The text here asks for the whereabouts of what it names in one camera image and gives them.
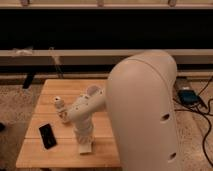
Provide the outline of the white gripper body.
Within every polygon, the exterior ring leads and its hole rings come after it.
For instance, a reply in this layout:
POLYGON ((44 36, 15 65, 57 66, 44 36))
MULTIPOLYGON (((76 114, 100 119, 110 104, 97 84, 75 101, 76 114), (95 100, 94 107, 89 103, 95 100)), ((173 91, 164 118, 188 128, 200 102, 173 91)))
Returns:
POLYGON ((93 129, 94 129, 93 125, 89 125, 89 126, 75 125, 74 133, 75 133, 77 142, 86 144, 89 140, 94 139, 93 129))

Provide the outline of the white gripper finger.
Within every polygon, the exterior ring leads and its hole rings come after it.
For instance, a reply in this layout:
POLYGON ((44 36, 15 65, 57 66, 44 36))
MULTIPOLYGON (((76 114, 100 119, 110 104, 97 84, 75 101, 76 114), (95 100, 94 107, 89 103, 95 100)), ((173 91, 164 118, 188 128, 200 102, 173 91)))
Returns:
POLYGON ((84 146, 84 144, 83 144, 83 143, 79 143, 79 142, 78 142, 78 147, 79 147, 79 149, 82 149, 82 148, 83 148, 83 146, 84 146))
POLYGON ((89 140, 89 141, 86 143, 86 145, 87 145, 89 148, 92 148, 93 142, 94 142, 93 139, 92 139, 92 140, 89 140))

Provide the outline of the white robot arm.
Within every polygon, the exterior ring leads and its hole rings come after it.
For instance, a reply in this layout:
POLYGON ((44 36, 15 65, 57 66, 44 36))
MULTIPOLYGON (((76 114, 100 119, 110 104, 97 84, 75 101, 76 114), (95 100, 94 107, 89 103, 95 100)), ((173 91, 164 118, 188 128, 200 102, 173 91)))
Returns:
POLYGON ((147 50, 118 63, 105 89, 68 110, 75 121, 104 106, 123 171, 182 171, 172 89, 176 62, 147 50))

